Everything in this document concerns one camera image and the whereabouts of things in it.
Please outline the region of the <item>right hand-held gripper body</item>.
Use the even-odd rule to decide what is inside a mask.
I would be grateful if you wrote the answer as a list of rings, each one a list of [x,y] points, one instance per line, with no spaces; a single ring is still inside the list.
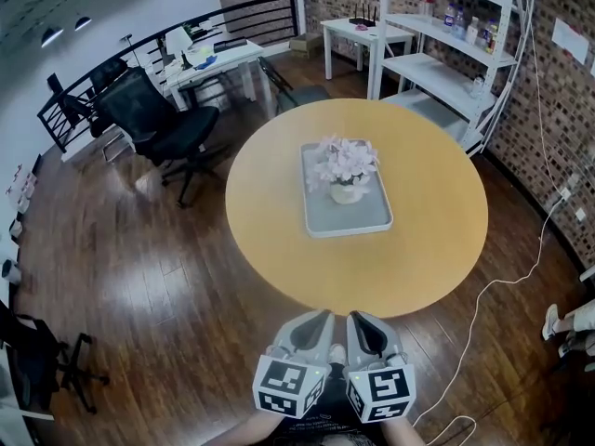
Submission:
[[[346,394],[361,422],[407,415],[416,400],[415,369],[392,327],[368,313],[351,312],[347,353]]]

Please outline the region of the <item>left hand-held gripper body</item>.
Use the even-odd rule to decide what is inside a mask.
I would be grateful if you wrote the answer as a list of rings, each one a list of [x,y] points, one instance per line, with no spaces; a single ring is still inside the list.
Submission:
[[[335,314],[314,310],[286,322],[260,356],[252,391],[256,407],[300,419],[317,402],[331,372]]]

